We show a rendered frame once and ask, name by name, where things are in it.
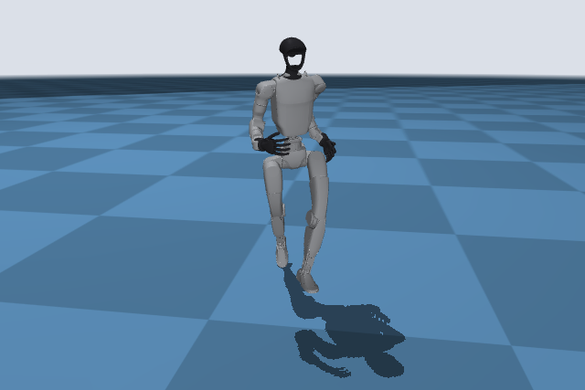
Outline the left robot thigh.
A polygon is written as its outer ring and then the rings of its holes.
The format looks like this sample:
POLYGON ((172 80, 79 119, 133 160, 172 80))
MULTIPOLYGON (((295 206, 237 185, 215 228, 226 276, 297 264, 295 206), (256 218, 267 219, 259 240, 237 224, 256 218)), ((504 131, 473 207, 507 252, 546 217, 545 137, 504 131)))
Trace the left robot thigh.
POLYGON ((319 151, 306 151, 306 165, 310 179, 312 210, 306 214, 309 227, 316 228, 320 220, 326 218, 329 178, 324 154, 319 151))

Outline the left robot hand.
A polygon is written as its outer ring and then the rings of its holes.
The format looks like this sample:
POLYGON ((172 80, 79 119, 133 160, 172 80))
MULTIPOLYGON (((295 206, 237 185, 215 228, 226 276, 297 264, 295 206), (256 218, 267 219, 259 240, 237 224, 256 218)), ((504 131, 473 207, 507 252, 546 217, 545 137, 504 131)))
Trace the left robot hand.
POLYGON ((335 142, 329 140, 325 133, 321 133, 323 139, 319 142, 319 145, 324 147, 324 154, 326 155, 326 162, 328 163, 335 156, 335 142))

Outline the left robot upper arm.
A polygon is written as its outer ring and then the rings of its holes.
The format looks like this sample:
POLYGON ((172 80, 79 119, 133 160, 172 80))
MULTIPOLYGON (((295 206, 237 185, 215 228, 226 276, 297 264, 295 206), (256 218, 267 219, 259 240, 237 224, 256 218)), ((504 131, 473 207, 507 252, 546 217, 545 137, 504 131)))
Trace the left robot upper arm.
POLYGON ((316 98, 319 96, 319 94, 325 90, 326 85, 325 85, 323 79, 319 75, 313 75, 311 77, 314 80, 314 85, 315 85, 315 89, 314 89, 314 101, 315 101, 316 98))

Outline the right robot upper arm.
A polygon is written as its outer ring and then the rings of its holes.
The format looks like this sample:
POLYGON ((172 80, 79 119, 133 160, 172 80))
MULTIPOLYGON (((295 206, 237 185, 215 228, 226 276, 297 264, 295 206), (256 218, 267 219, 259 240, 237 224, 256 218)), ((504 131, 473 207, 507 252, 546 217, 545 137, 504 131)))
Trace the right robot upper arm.
POLYGON ((264 131, 265 121, 262 120, 270 99, 275 92, 276 83, 274 80, 260 82, 255 90, 255 100, 253 104, 253 126, 260 127, 264 131))

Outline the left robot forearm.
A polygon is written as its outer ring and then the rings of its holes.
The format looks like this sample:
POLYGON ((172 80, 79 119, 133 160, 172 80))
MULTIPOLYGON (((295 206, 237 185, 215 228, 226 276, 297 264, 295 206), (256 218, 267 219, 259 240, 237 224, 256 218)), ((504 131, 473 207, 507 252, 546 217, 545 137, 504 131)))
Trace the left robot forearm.
POLYGON ((322 132, 320 131, 319 128, 317 128, 314 114, 313 114, 313 118, 312 118, 311 124, 310 124, 309 129, 308 129, 308 132, 309 132, 309 136, 318 142, 320 142, 323 139, 323 136, 321 134, 322 132))

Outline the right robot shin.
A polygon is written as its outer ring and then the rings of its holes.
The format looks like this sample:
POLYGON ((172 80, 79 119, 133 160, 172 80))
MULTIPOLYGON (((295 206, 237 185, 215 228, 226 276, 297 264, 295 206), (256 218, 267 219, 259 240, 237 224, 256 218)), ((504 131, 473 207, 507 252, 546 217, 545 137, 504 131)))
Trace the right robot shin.
POLYGON ((284 235, 284 218, 279 218, 278 216, 272 217, 271 216, 271 226, 274 236, 277 238, 278 248, 280 243, 282 243, 283 248, 283 235, 284 235))

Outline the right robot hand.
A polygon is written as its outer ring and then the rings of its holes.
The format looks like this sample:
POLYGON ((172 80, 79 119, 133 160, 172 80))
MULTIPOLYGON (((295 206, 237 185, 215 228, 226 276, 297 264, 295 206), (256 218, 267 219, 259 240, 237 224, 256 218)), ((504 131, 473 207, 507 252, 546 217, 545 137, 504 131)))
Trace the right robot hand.
POLYGON ((278 140, 274 140, 272 139, 274 136, 279 135, 280 132, 275 132, 272 135, 270 135, 268 138, 256 138, 254 139, 254 141, 258 141, 258 148, 259 150, 256 151, 262 151, 262 152, 267 152, 270 154, 275 154, 275 155, 279 155, 279 156, 284 156, 284 155, 288 155, 289 153, 278 153, 278 152, 284 152, 284 151, 289 151, 291 148, 276 148, 276 147, 283 147, 283 146, 288 146, 291 145, 291 143, 277 143, 277 142, 284 142, 289 140, 289 138, 284 138, 284 139, 278 139, 278 140), (276 152, 278 151, 278 152, 276 152))

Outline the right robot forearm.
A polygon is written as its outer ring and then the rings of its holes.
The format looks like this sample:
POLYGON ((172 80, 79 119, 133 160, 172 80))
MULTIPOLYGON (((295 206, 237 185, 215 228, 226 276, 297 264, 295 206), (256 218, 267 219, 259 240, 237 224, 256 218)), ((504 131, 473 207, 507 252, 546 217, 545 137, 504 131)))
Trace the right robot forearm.
POLYGON ((249 131, 253 150, 259 150, 258 141, 254 141, 254 139, 263 138, 263 131, 260 127, 253 126, 253 119, 250 121, 249 131))

